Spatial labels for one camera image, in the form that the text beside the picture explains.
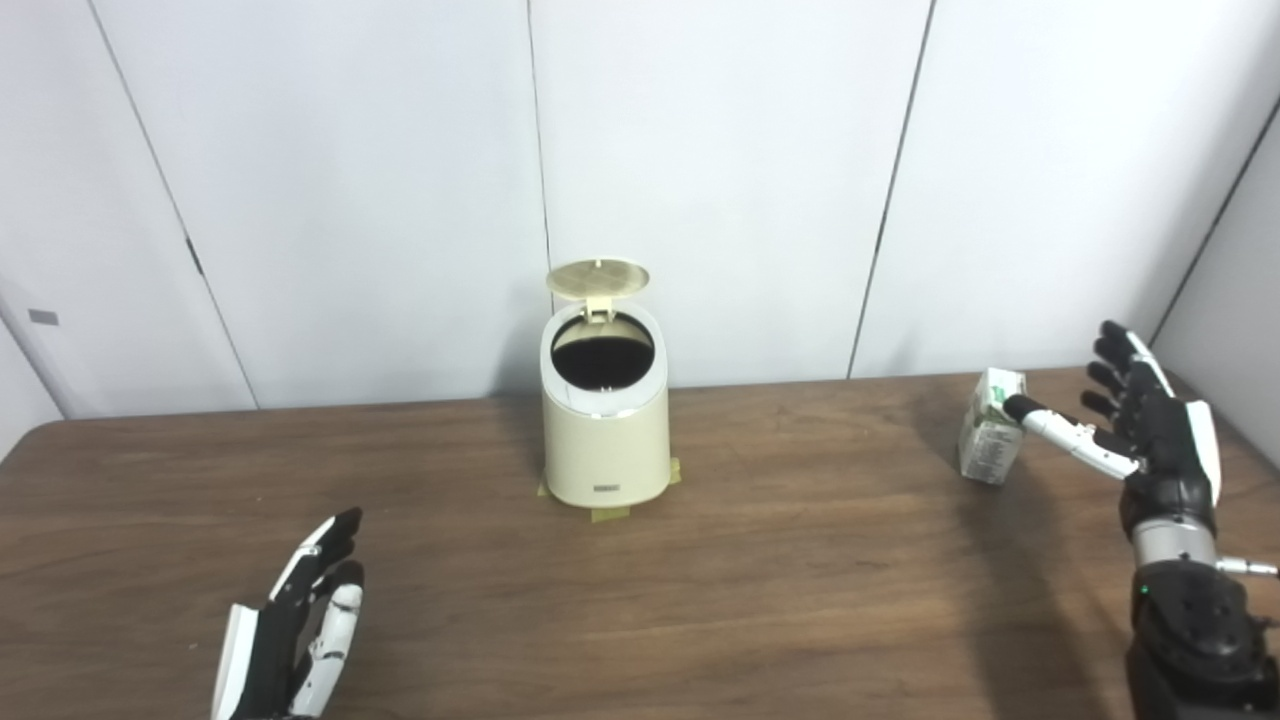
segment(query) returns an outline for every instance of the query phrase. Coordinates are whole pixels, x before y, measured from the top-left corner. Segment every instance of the wooden table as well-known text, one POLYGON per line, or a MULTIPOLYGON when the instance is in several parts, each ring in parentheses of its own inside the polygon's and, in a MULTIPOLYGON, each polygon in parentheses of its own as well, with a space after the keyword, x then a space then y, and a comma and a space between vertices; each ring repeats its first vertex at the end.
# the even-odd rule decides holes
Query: wooden table
MULTIPOLYGON (((0 716, 207 717, 228 606, 361 505, 332 720, 1129 717, 1119 488, 1038 438, 960 479, 975 380, 675 392, 685 482, 595 525, 535 496, 536 400, 46 425, 0 465, 0 716)), ((1280 557, 1220 434, 1220 547, 1280 557)))

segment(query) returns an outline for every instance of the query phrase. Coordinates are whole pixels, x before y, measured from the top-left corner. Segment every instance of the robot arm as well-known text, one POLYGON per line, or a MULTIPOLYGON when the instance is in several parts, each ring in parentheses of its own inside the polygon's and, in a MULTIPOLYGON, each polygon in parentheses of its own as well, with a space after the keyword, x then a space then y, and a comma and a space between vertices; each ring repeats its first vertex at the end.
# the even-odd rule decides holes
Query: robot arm
POLYGON ((1265 623, 1225 573, 1277 575, 1274 565, 1217 553, 1213 509, 1221 493, 1210 407, 1179 400, 1135 334, 1107 322, 1088 375, 1107 395, 1085 407, 1114 433, 1025 396, 1005 411, 1089 466, 1123 480, 1120 524, 1134 551, 1134 639, 1126 674, 1138 720, 1280 717, 1276 664, 1265 623))
POLYGON ((212 720, 320 717, 324 712, 364 598, 364 568, 343 561, 356 548, 360 518, 360 509, 352 507, 302 541, 261 610, 232 606, 212 720), (325 603, 324 615, 294 666, 298 638, 316 602, 325 603))

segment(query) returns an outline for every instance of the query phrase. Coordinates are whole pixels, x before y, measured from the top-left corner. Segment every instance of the cream trash can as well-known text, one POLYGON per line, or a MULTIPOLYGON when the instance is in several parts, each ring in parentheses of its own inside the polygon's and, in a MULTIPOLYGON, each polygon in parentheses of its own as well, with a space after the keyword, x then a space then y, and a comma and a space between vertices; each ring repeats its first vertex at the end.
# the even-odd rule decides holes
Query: cream trash can
POLYGON ((547 287, 572 301, 543 331, 547 489, 577 507, 628 507, 671 480, 667 346, 658 323, 621 299, 649 284, 626 260, 570 263, 547 287))

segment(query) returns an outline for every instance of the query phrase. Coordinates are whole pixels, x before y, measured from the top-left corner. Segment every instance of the masking tape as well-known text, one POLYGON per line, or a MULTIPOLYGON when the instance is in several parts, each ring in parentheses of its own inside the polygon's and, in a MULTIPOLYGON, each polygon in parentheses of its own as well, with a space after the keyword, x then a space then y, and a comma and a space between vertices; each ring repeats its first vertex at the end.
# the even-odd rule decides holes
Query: masking tape
POLYGON ((626 507, 595 507, 591 510, 591 523, 603 523, 605 520, 621 520, 622 518, 631 516, 631 506, 626 507))
MULTIPOLYGON (((671 459, 671 479, 667 480, 668 486, 678 486, 685 478, 680 474, 680 459, 671 459)), ((538 497, 552 497, 552 491, 547 489, 547 479, 538 483, 538 497)), ((621 520, 622 518, 631 516, 631 507, 604 507, 591 510, 591 523, 603 523, 605 520, 621 520)))

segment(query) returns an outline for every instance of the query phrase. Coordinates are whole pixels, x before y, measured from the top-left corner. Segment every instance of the white wall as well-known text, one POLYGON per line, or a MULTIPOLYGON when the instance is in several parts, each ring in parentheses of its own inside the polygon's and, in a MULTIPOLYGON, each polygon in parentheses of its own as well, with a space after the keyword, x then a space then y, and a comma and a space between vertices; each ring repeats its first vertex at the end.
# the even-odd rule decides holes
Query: white wall
POLYGON ((0 3, 0 313, 61 406, 252 407, 87 4, 0 3))
POLYGON ((73 416, 529 391, 591 255, 653 272, 677 386, 844 377, 873 266, 854 375, 1149 334, 1280 4, 940 0, 891 184, 928 10, 3 4, 0 314, 73 416))
POLYGON ((1272 122, 1155 350, 1280 464, 1277 313, 1280 127, 1272 122))
POLYGON ((61 419, 9 329, 0 325, 0 459, 32 428, 61 419))
POLYGON ((942 0, 852 375, 1149 334, 1280 96, 1272 0, 942 0))
POLYGON ((535 387, 524 0, 97 6, 262 406, 535 387))
POLYGON ((644 264, 676 386, 845 377, 927 10, 534 0, 552 263, 644 264))

